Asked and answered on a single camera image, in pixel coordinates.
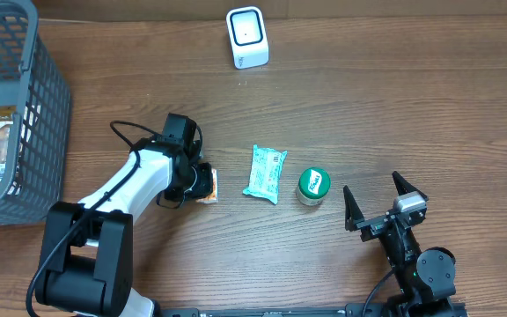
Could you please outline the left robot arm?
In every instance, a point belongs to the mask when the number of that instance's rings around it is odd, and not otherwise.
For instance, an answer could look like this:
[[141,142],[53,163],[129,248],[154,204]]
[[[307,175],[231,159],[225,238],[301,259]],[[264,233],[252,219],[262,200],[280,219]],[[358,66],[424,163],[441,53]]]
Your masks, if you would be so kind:
[[48,210],[39,266],[26,293],[33,305],[78,316],[159,316],[157,301],[133,287],[134,224],[150,203],[178,209],[214,191],[202,161],[199,125],[170,113],[161,132],[129,142],[125,165],[101,188],[77,203]]

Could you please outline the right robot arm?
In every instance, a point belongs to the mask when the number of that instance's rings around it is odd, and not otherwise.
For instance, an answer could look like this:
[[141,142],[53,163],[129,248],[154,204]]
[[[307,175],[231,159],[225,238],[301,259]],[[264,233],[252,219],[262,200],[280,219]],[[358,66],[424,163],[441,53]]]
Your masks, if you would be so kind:
[[[345,229],[359,232],[361,241],[377,239],[382,245],[390,270],[374,286],[363,304],[354,304],[350,311],[361,316],[463,316],[463,305],[455,306],[451,296],[456,259],[443,247],[422,251],[412,228],[426,218],[429,198],[420,189],[392,173],[398,196],[384,215],[366,219],[349,187],[343,191]],[[399,285],[400,294],[376,307],[371,301],[390,277]]]

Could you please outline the green lid jar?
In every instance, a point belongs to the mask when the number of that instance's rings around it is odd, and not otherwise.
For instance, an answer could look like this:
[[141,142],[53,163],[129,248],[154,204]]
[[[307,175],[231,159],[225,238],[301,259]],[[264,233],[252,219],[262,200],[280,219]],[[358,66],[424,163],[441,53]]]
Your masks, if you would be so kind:
[[331,187],[331,179],[327,171],[319,167],[305,169],[296,188],[296,197],[304,205],[316,206],[321,204]]

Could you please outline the teal tissue packet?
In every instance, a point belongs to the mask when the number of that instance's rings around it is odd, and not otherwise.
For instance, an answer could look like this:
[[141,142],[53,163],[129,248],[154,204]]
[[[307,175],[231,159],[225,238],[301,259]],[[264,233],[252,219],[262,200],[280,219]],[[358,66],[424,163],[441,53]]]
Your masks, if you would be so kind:
[[252,164],[248,185],[243,189],[244,195],[267,199],[278,204],[279,182],[287,151],[253,146]]

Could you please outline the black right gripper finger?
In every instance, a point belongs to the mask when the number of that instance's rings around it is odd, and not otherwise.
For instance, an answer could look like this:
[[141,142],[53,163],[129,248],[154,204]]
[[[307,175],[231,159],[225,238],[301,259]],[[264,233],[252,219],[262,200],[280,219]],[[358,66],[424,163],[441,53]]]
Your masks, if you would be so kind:
[[349,187],[344,186],[342,190],[345,202],[345,229],[353,232],[358,230],[359,224],[364,221],[364,215]]
[[410,182],[408,182],[398,171],[392,173],[393,182],[399,195],[405,195],[412,192],[417,192],[425,202],[429,201],[427,195],[425,195],[420,189],[416,188]]

